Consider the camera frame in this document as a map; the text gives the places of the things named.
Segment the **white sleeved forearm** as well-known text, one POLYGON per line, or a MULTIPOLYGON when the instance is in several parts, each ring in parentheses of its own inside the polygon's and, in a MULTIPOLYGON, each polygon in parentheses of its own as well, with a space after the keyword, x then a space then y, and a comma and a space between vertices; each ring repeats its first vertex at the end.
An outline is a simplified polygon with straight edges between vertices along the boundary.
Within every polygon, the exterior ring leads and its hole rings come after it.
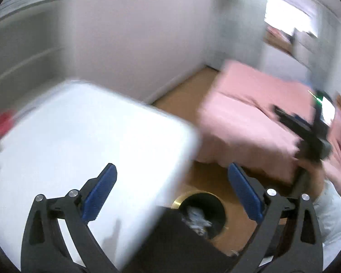
POLYGON ((326 269, 341 251, 341 196, 329 180, 324 181, 313 207, 321 232, 323 269, 326 269))

